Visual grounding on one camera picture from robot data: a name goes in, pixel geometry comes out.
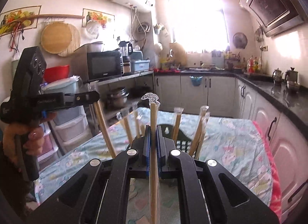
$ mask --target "hand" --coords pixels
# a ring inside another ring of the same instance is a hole
[[[41,120],[41,123],[47,122],[55,118],[56,113],[49,113],[47,118]],[[11,123],[5,129],[3,133],[3,151],[4,155],[18,167],[18,158],[15,147],[15,135],[24,135],[29,133],[29,140],[24,144],[26,154],[38,156],[43,151],[43,144],[45,139],[44,130],[39,126],[36,128],[29,127],[20,123]]]

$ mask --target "microwave oven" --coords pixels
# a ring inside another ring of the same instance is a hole
[[[122,57],[119,51],[98,51],[86,44],[71,54],[71,71],[84,83],[121,77]]]

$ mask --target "fingernail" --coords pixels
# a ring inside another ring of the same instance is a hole
[[[29,133],[28,137],[29,137],[30,140],[33,140],[33,139],[35,139],[36,135],[37,135],[36,132],[31,132],[31,133]]]

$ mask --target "black countertop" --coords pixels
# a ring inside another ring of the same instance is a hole
[[[308,140],[308,90],[291,93],[285,83],[274,85],[273,81],[264,78],[262,81],[248,78],[244,74],[229,71],[193,71],[155,73],[155,76],[164,75],[193,75],[193,76],[225,76],[236,77],[252,87],[266,98],[277,110],[284,113]]]

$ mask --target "red bowl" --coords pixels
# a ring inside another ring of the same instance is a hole
[[[70,72],[69,65],[47,68],[44,73],[44,80],[47,83],[52,83],[54,81],[66,79],[68,77],[69,72]]]

